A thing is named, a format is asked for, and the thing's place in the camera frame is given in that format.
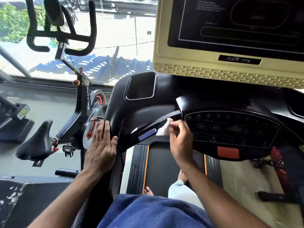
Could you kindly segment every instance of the white pants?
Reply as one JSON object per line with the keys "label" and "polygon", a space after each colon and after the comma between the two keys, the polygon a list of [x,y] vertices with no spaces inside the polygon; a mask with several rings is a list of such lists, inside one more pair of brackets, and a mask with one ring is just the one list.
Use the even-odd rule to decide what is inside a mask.
{"label": "white pants", "polygon": [[179,199],[204,209],[196,193],[186,186],[182,180],[177,180],[170,186],[168,198]]}

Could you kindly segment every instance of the green tree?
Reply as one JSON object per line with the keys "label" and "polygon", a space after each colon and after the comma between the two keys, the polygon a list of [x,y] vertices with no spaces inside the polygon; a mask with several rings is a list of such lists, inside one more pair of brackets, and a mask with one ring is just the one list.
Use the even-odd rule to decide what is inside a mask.
{"label": "green tree", "polygon": [[[44,26],[45,10],[42,6],[36,7],[36,19],[38,26]],[[27,9],[19,10],[9,3],[0,8],[0,41],[18,43],[26,37],[29,28]]]}

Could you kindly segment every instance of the hand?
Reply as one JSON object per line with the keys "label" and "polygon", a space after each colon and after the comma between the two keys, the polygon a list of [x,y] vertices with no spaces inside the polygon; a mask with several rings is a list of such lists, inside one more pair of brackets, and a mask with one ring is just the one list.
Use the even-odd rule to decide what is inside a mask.
{"label": "hand", "polygon": [[180,168],[184,164],[193,164],[193,134],[186,122],[170,122],[170,150]]}
{"label": "hand", "polygon": [[104,120],[101,120],[96,126],[97,130],[93,135],[93,141],[86,152],[83,171],[96,174],[100,179],[114,164],[117,136],[114,136],[112,141],[110,141],[109,121],[104,122]]}

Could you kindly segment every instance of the gym floor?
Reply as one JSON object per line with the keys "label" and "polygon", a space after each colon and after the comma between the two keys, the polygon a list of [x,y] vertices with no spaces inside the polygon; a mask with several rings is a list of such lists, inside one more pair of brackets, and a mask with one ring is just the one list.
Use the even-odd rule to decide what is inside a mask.
{"label": "gym floor", "polygon": [[[25,103],[30,107],[27,118],[35,124],[28,138],[34,134],[44,120],[52,119],[50,136],[55,136],[67,122],[75,109],[76,92],[52,88],[50,90],[31,89],[30,87],[12,88],[0,85],[0,95],[12,103]],[[57,168],[80,170],[80,153],[72,158],[64,157],[60,150],[44,161],[40,168],[32,167],[31,161],[15,157],[18,146],[0,143],[0,176],[45,176],[53,177]],[[126,164],[121,184],[121,193],[127,189],[133,150],[126,155]],[[263,203],[256,200],[255,192],[266,191],[282,193],[279,180],[272,167],[254,169],[249,161],[221,161],[224,189],[249,211],[260,217],[273,228],[303,227],[298,205],[283,203]]]}

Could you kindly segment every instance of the speaker grille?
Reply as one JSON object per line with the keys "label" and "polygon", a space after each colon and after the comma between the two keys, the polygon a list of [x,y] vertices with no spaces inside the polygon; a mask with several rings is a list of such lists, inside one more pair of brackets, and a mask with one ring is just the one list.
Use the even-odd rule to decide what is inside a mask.
{"label": "speaker grille", "polygon": [[168,65],[161,63],[155,63],[154,70],[158,73],[168,73],[182,76],[212,78],[260,85],[304,89],[304,79],[301,78],[295,79],[283,76],[269,76],[263,74],[253,74],[182,65]]}

